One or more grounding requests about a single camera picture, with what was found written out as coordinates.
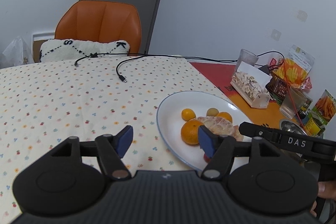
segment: clear plastic cup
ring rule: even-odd
[[[238,70],[238,67],[239,67],[239,65],[242,61],[247,63],[247,64],[250,64],[251,66],[254,66],[258,62],[258,59],[259,59],[259,57],[256,56],[254,53],[249,52],[249,51],[242,48],[240,50],[240,54],[239,54],[237,64],[236,64],[236,67],[235,67],[235,70],[234,70],[233,74]]]
[[[293,105],[289,94],[292,96],[295,106]],[[290,87],[289,92],[287,93],[285,99],[280,106],[280,112],[287,118],[292,119],[295,115],[295,109],[296,111],[298,111],[305,102],[306,97],[304,96],[304,94],[301,91]]]

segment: ribbed black surface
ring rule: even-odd
[[[129,181],[114,183],[103,199],[86,211],[57,219],[23,214],[13,222],[13,224],[94,223],[317,224],[319,222],[308,212],[287,218],[270,218],[246,211],[229,198],[219,183],[205,182],[194,171],[138,171]]]

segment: chair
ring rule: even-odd
[[[89,40],[108,43],[125,40],[130,52],[137,53],[141,43],[141,25],[137,9],[130,4],[82,0],[61,18],[55,39]]]

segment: hand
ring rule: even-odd
[[[336,200],[336,181],[326,181],[326,182],[319,182],[319,193],[318,197],[320,198],[331,198]],[[314,209],[316,207],[316,201],[314,202],[310,213],[316,217],[316,213]]]

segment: tissue box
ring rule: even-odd
[[[232,77],[231,85],[250,107],[267,108],[271,96],[267,89],[256,81],[254,76],[238,70]]]

